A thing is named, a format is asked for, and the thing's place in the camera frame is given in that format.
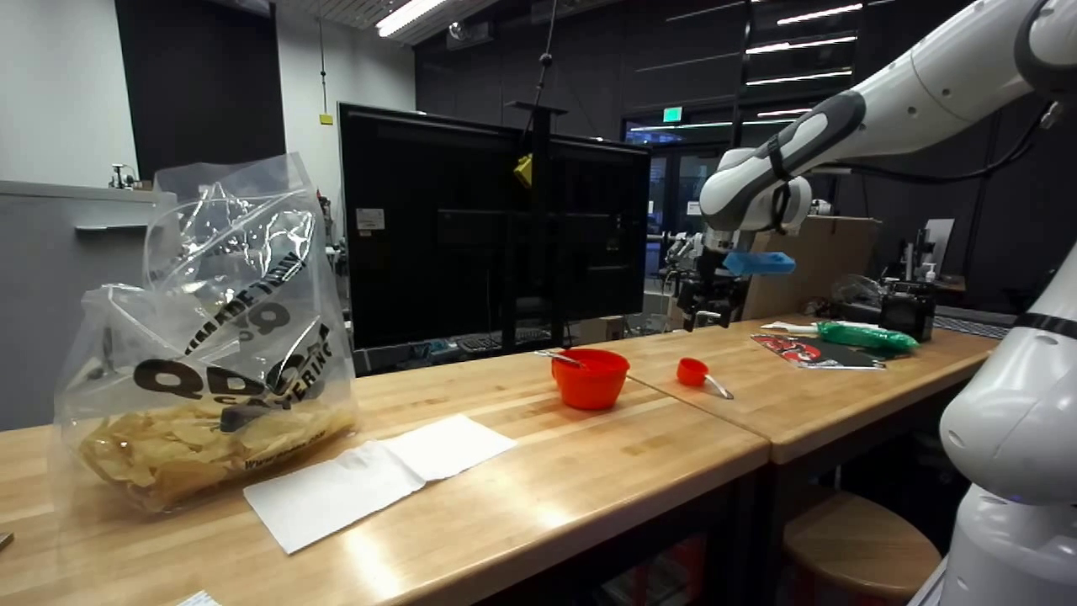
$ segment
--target green object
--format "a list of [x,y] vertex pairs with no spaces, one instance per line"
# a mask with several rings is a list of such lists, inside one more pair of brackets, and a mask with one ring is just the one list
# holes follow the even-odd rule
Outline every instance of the green object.
[[681,104],[664,106],[664,122],[667,123],[683,122],[683,106]]
[[819,322],[821,343],[862,345],[868,353],[913,353],[917,340],[898,331],[854,325],[854,322]]

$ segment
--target white paper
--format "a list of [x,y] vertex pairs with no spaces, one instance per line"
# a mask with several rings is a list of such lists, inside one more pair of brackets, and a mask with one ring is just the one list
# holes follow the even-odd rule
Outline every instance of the white paper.
[[401,436],[384,441],[393,458],[401,458],[417,479],[441,482],[465,467],[473,467],[516,441],[506,434],[473,424],[470,418],[444,418],[437,424],[407,430]]
[[425,489],[384,445],[242,489],[281,553],[299,553]]
[[202,591],[185,596],[179,606],[220,606],[220,601],[202,588]]
[[334,460],[242,489],[276,544],[292,556],[415,492],[500,452],[509,441],[470,418],[444,418]]

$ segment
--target snack bag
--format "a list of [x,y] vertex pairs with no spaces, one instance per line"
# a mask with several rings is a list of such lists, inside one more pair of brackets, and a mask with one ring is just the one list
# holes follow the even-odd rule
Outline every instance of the snack bag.
[[271,467],[352,428],[317,192],[292,156],[159,176],[144,287],[83,295],[56,395],[75,485],[139,507]]

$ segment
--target cable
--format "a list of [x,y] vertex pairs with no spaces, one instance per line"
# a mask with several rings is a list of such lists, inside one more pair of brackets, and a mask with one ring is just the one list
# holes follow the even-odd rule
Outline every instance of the cable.
[[868,176],[895,177],[895,182],[922,182],[922,185],[975,182],[975,177],[988,177],[988,176],[1003,171],[1005,164],[1018,160],[1023,156],[1031,156],[1036,143],[1036,136],[1042,132],[1050,115],[1054,115],[1054,101],[1036,115],[1032,123],[1026,123],[1018,142],[1003,158],[995,158],[975,171],[966,171],[966,176],[917,176],[917,171],[895,171],[895,169],[862,164],[862,160],[846,160],[846,164],[868,171]]
[[536,79],[533,106],[541,104],[545,77],[549,77],[549,66],[553,66],[553,41],[554,41],[554,31],[557,31],[557,0],[549,0],[549,27],[545,27],[545,46],[541,46],[541,55],[538,55],[538,79]]
[[331,115],[326,24],[324,19],[317,19],[317,74],[324,84],[324,115]]

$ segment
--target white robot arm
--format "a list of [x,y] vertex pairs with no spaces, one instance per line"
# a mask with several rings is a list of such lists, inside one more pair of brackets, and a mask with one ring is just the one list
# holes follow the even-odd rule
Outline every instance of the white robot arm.
[[[797,232],[826,160],[913,156],[995,106],[1077,101],[1077,0],[971,0],[907,55],[811,106],[757,151],[729,151],[699,192],[708,246]],[[940,436],[971,482],[941,606],[1077,601],[1077,246],[1032,311],[945,406]]]
[[811,194],[773,192],[826,160],[913,156],[1040,91],[1077,93],[1074,0],[975,0],[898,61],[811,106],[757,151],[729,151],[699,192],[708,242],[768,224],[797,230]]

